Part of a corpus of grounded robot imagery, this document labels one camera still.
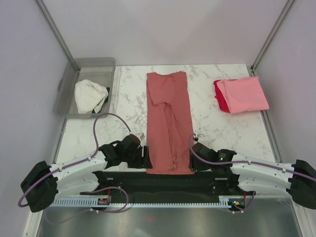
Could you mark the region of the salmon red t-shirt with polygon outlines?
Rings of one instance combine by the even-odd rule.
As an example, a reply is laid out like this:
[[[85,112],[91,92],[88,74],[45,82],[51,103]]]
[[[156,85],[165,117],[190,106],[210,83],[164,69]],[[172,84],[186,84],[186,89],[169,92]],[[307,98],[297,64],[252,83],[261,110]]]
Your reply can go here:
[[[149,174],[191,175],[189,142],[193,123],[187,74],[147,74]]]

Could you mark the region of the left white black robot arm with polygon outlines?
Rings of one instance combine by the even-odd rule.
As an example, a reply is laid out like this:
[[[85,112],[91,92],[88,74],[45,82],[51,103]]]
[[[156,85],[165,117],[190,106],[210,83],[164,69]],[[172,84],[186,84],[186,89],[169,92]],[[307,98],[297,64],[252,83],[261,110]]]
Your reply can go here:
[[[125,162],[129,167],[152,168],[143,133],[129,134],[121,141],[104,144],[86,158],[47,164],[37,163],[22,181],[21,199],[32,213],[40,212],[54,201],[79,194],[104,194],[108,190],[105,170]]]

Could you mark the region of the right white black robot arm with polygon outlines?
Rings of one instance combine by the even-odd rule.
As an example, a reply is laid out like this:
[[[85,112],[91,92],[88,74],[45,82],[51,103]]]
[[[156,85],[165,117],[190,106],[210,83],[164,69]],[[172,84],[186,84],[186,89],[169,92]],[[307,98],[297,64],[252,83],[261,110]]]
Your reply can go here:
[[[189,147],[192,171],[210,173],[216,195],[284,196],[305,208],[316,208],[316,170],[304,160],[270,162],[228,149],[215,151],[201,143]]]

